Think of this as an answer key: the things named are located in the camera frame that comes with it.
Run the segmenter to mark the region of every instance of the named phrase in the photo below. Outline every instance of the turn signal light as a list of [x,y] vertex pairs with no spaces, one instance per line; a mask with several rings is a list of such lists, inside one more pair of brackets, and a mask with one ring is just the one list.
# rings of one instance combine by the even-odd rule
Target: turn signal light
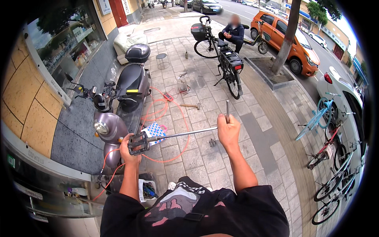
[[327,72],[324,74],[324,78],[325,78],[325,80],[326,80],[327,83],[333,84],[333,81],[332,81],[332,79],[330,78],[330,76],[329,76],[329,74]]

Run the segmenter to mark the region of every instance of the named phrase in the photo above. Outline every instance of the printed graphic on shirt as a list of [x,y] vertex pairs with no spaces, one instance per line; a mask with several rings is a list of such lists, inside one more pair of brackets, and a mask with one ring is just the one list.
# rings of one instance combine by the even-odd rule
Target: printed graphic on shirt
[[175,217],[184,217],[192,211],[203,193],[204,187],[192,188],[185,182],[179,182],[174,191],[145,214],[145,220],[153,222],[152,226],[158,226]]

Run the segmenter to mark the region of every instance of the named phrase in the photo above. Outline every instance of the shop window display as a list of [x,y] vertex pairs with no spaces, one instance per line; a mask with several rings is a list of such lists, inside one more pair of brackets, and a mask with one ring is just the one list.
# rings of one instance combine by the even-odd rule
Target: shop window display
[[65,92],[70,83],[64,74],[75,78],[102,40],[84,0],[41,11],[29,20],[28,32],[43,64]]

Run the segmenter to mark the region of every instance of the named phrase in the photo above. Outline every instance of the hand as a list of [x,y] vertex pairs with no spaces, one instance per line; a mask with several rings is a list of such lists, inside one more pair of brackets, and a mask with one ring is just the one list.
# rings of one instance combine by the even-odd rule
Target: hand
[[217,117],[217,134],[218,139],[224,146],[225,150],[237,148],[238,146],[238,135],[240,134],[240,123],[235,119],[233,115],[229,116],[229,123],[226,123],[225,115],[219,114]]
[[135,156],[129,153],[129,148],[128,148],[129,138],[133,135],[134,133],[129,133],[128,135],[126,135],[126,137],[124,137],[120,145],[121,157],[124,159],[125,164],[139,164],[141,162],[141,158],[142,158],[141,155]]

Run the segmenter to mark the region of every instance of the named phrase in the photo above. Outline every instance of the bicycle battery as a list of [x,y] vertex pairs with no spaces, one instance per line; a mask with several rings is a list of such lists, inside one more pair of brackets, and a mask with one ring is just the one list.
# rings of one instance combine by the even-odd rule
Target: bicycle battery
[[191,26],[191,34],[197,41],[203,41],[207,38],[206,28],[201,23],[196,23]]
[[233,69],[239,70],[243,69],[243,60],[240,58],[233,50],[230,48],[221,48],[220,49],[221,56],[229,62]]

